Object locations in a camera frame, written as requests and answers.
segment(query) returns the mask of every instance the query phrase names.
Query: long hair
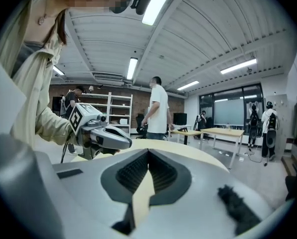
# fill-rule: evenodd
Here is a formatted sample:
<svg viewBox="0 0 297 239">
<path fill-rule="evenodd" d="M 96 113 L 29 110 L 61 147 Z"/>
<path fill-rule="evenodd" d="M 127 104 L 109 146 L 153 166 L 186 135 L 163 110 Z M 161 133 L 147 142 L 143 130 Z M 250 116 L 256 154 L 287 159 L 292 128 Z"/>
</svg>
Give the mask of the long hair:
<svg viewBox="0 0 297 239">
<path fill-rule="evenodd" d="M 59 15 L 56 18 L 56 22 L 58 24 L 58 35 L 63 42 L 64 45 L 67 45 L 67 34 L 65 33 L 65 10 L 59 13 Z M 45 42 L 47 42 L 52 34 L 53 28 L 50 30 L 47 38 L 45 39 Z"/>
</svg>

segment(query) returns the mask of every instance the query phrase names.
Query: ceiling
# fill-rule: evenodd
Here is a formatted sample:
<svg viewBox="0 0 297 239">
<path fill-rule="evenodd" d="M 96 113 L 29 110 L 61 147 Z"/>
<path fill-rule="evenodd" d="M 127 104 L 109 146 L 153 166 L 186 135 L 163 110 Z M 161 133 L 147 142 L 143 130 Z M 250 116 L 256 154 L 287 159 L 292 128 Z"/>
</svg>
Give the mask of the ceiling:
<svg viewBox="0 0 297 239">
<path fill-rule="evenodd" d="M 288 73 L 297 51 L 297 30 L 275 0 L 167 0 L 154 26 L 142 18 L 130 8 L 121 14 L 68 11 L 68 45 L 57 65 L 65 76 L 53 75 L 51 83 L 146 87 L 160 76 L 169 92 L 184 95 L 176 89 L 198 81 L 185 91 L 206 94 Z M 126 81 L 131 57 L 138 66 Z M 258 61 L 251 73 L 220 73 L 251 58 Z M 96 80 L 95 72 L 118 74 L 119 81 Z"/>
</svg>

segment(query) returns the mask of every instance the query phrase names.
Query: necklace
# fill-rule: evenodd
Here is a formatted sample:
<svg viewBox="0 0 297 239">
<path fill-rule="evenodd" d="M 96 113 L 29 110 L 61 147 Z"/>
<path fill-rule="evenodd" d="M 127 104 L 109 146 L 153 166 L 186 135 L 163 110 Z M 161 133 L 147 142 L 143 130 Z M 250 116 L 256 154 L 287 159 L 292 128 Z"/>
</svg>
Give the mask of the necklace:
<svg viewBox="0 0 297 239">
<path fill-rule="evenodd" d="M 46 11 L 47 11 L 47 5 L 48 5 L 48 0 L 45 1 L 44 15 L 38 19 L 38 24 L 39 25 L 42 25 L 44 23 L 44 20 L 46 18 L 48 18 L 48 15 L 46 13 Z"/>
</svg>

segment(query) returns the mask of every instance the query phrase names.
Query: person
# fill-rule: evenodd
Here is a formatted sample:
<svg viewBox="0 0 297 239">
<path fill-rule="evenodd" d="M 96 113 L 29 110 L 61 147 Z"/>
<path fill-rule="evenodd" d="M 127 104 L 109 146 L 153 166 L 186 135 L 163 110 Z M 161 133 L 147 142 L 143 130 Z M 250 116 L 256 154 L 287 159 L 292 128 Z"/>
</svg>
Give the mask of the person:
<svg viewBox="0 0 297 239">
<path fill-rule="evenodd" d="M 206 111 L 202 110 L 201 114 L 197 115 L 197 131 L 201 131 L 206 126 Z M 195 135 L 195 139 L 200 139 L 200 135 Z"/>
<path fill-rule="evenodd" d="M 163 140 L 167 124 L 170 129 L 174 129 L 168 107 L 168 96 L 161 84 L 162 80 L 158 76 L 153 77 L 149 83 L 152 89 L 149 112 L 142 120 L 142 127 L 148 122 L 148 139 Z"/>
<path fill-rule="evenodd" d="M 275 157 L 275 146 L 268 148 L 267 146 L 267 132 L 268 132 L 268 121 L 271 114 L 275 114 L 277 117 L 277 112 L 273 109 L 272 102 L 267 102 L 267 110 L 263 113 L 262 122 L 263 122 L 263 146 L 262 146 L 262 157 L 267 157 L 269 150 L 269 160 L 273 160 Z"/>
<path fill-rule="evenodd" d="M 206 111 L 202 110 L 202 113 L 199 115 L 199 119 L 198 119 L 198 131 L 205 128 L 205 125 L 207 122 L 205 116 L 206 116 Z"/>
<path fill-rule="evenodd" d="M 252 127 L 256 127 L 257 128 L 257 123 L 259 121 L 259 117 L 258 117 L 258 108 L 256 106 L 256 104 L 252 104 L 252 107 L 251 109 L 249 109 L 249 112 L 251 112 L 251 115 L 250 115 L 250 120 L 249 120 L 249 127 L 252 128 Z M 256 141 L 256 137 L 253 139 L 253 142 L 252 142 L 252 145 L 250 145 L 250 142 L 251 142 L 251 132 L 249 132 L 249 136 L 248 136 L 248 147 L 254 147 L 254 144 L 255 144 L 255 141 Z"/>
<path fill-rule="evenodd" d="M 111 10 L 120 13 L 131 0 L 23 0 L 0 35 L 0 64 L 26 96 L 11 135 L 34 147 L 35 134 L 63 145 L 72 132 L 69 121 L 54 114 L 49 103 L 53 66 L 67 44 L 65 13 Z M 69 143 L 76 144 L 74 134 Z"/>
<path fill-rule="evenodd" d="M 66 106 L 65 106 L 65 96 L 61 95 L 61 100 L 60 100 L 60 117 L 63 118 L 66 114 Z"/>
<path fill-rule="evenodd" d="M 69 120 L 70 115 L 72 113 L 73 108 L 75 107 L 75 103 L 79 102 L 78 97 L 82 96 L 82 93 L 86 93 L 83 86 L 77 86 L 74 90 L 69 91 L 67 95 L 65 96 L 65 116 L 64 118 Z M 77 156 L 78 153 L 75 151 L 74 145 L 71 143 L 68 143 L 68 150 L 70 155 Z"/>
</svg>

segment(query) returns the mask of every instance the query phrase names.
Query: office chair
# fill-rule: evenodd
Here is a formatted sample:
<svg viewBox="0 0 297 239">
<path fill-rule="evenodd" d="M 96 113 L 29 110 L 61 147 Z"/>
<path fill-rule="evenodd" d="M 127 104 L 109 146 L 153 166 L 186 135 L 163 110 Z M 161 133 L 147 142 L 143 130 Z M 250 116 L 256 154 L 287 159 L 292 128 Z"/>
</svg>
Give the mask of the office chair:
<svg viewBox="0 0 297 239">
<path fill-rule="evenodd" d="M 138 134 L 141 135 L 141 136 L 137 137 L 137 139 L 146 139 L 147 138 L 148 125 L 141 127 L 141 123 L 142 123 L 143 119 L 144 119 L 143 114 L 138 114 L 138 116 L 136 117 L 137 124 L 138 124 L 137 132 L 138 132 Z"/>
</svg>

